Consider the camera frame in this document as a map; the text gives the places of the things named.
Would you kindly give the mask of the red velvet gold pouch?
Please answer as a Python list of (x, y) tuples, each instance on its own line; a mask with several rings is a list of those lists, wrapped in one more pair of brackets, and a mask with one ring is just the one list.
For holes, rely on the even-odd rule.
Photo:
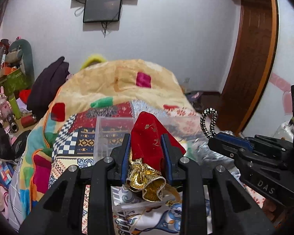
[(166, 186), (166, 179), (162, 176), (165, 170), (165, 156), (161, 146), (163, 134), (168, 135), (171, 145), (177, 147), (180, 154), (186, 153), (182, 145), (151, 113), (141, 112), (131, 130), (126, 185), (131, 191), (141, 193), (143, 200), (148, 202), (162, 201)]

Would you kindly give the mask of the silver mesh pouch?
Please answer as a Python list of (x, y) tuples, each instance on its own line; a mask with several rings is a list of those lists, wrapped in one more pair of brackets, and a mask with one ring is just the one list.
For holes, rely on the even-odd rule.
[(222, 165), (227, 169), (234, 167), (233, 159), (212, 151), (206, 139), (196, 139), (192, 143), (191, 150), (196, 162), (200, 165), (205, 165), (210, 168), (214, 168), (217, 165)]

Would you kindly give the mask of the white wardrobe sliding door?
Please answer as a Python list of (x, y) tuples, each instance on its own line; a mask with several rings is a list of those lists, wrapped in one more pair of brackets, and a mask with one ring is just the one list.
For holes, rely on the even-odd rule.
[(292, 118), (291, 86), (294, 85), (294, 7), (277, 0), (279, 35), (269, 82), (243, 136), (273, 136)]

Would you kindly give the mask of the green knitted cloth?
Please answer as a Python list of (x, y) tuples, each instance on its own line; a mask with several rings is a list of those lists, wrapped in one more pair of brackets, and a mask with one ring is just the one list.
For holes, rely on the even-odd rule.
[(184, 156), (197, 162), (198, 161), (197, 147), (192, 144), (187, 144), (187, 149)]

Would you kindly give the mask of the grey backpack on floor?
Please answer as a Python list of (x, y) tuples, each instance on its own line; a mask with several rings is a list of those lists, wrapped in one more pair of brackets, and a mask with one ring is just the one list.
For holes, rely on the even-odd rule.
[(191, 91), (185, 93), (185, 97), (187, 98), (189, 103), (199, 113), (201, 113), (204, 110), (204, 105), (201, 99), (202, 95), (203, 92), (201, 91)]

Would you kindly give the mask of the patterned colourful bedsheet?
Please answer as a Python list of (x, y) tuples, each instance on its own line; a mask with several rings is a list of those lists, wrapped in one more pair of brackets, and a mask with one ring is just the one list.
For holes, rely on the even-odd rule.
[[(114, 234), (111, 187), (130, 175), (133, 137), (88, 168), (69, 167), (36, 207), (40, 216), (31, 234), (81, 234), (84, 192), (90, 188), (88, 234)], [(181, 234), (206, 234), (205, 190), (209, 191), (214, 234), (273, 234), (275, 228), (249, 193), (222, 165), (210, 169), (183, 156), (169, 136), (160, 137), (165, 178), (183, 190)]]

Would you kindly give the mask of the brown wooden door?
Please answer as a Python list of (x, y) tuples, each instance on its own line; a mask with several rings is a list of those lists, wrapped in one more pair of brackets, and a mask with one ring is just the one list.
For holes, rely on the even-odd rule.
[(238, 135), (247, 126), (268, 82), (278, 35), (276, 0), (243, 0), (236, 48), (218, 103), (217, 126)]

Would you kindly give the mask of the red cylinder can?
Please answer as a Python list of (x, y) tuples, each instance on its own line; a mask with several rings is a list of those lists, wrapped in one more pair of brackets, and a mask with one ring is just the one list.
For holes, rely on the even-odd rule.
[(37, 118), (33, 114), (21, 118), (21, 125), (23, 126), (23, 128), (33, 126), (36, 122)]

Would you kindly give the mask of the green bottle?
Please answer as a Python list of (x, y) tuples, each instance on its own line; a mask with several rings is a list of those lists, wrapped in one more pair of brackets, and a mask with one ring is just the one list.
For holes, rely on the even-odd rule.
[(17, 101), (16, 101), (16, 98), (15, 98), (15, 95), (12, 94), (8, 97), (8, 101), (11, 105), (11, 109), (12, 109), (12, 112), (15, 116), (16, 119), (20, 119), (22, 117), (22, 113), (19, 109), (19, 106), (17, 104)]

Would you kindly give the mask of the pink rabbit toy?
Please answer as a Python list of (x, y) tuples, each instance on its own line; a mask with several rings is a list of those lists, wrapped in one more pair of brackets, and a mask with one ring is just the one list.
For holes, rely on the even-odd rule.
[(3, 120), (12, 114), (11, 104), (4, 93), (3, 86), (0, 87), (0, 116)]

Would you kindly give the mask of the dark purple garment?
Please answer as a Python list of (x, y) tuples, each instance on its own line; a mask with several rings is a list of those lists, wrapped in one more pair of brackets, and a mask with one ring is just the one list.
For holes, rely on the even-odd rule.
[(69, 76), (69, 63), (61, 56), (45, 68), (35, 80), (27, 100), (27, 110), (32, 111), (37, 120), (40, 120), (48, 111), (59, 88)]

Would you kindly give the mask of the beige patchwork blanket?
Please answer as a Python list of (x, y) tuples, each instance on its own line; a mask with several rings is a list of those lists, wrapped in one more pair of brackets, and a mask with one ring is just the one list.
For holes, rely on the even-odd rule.
[(54, 159), (73, 164), (72, 149), (64, 143), (82, 127), (86, 115), (95, 127), (98, 117), (197, 116), (175, 75), (143, 60), (106, 61), (74, 74), (56, 92), (44, 116), (30, 132), (20, 168), (20, 201), (23, 216), (48, 190)]

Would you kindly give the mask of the green cardboard box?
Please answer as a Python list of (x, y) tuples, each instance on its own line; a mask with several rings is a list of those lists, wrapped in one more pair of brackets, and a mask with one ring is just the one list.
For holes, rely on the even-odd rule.
[(31, 86), (31, 77), (24, 75), (20, 69), (0, 79), (0, 87), (4, 88), (6, 96), (11, 96), (14, 92), (28, 89)]

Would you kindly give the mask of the grey green plush toy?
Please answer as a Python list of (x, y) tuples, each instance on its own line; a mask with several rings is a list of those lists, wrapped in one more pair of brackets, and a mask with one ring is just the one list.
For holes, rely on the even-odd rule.
[(8, 49), (5, 62), (12, 65), (19, 64), (21, 72), (30, 79), (34, 79), (32, 48), (27, 40), (14, 41)]

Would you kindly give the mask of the small wall monitor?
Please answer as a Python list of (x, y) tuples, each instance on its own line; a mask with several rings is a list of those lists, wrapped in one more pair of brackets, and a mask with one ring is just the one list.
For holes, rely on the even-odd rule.
[(84, 23), (118, 22), (122, 0), (86, 0)]

